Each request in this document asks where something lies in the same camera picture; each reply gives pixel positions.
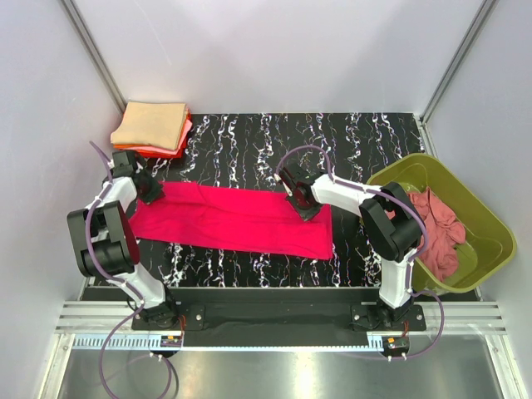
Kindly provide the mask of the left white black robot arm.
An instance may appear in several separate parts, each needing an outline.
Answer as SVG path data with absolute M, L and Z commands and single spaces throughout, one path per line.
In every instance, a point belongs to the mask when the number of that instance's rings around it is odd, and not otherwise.
M 136 318 L 157 327 L 178 321 L 170 290 L 140 262 L 140 248 L 126 211 L 137 200 L 151 205 L 165 197 L 163 186 L 134 150 L 102 156 L 107 177 L 86 207 L 67 215 L 77 266 L 85 277 L 102 278 L 126 293 Z

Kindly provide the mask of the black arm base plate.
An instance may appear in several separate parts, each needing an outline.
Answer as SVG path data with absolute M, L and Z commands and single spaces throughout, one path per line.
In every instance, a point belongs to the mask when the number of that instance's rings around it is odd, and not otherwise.
M 426 331 L 421 305 L 388 309 L 376 288 L 172 288 L 190 324 L 270 327 L 315 325 L 363 331 Z

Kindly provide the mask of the bright pink t shirt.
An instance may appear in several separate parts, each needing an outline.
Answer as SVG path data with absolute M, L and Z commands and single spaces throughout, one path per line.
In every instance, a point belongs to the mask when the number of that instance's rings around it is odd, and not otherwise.
M 333 257 L 329 206 L 303 220 L 281 193 L 165 182 L 164 197 L 139 203 L 130 219 L 140 239 L 310 259 Z

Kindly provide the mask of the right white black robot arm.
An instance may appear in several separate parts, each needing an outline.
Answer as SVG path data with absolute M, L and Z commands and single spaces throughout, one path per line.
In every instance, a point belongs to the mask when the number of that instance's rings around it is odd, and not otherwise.
M 379 298 L 355 324 L 372 330 L 391 329 L 406 320 L 413 304 L 414 258 L 426 235 L 426 227 L 405 190 L 391 182 L 385 186 L 364 185 L 329 172 L 311 173 L 292 163 L 275 174 L 287 201 L 299 216 L 309 221 L 325 205 L 355 214 L 381 259 Z

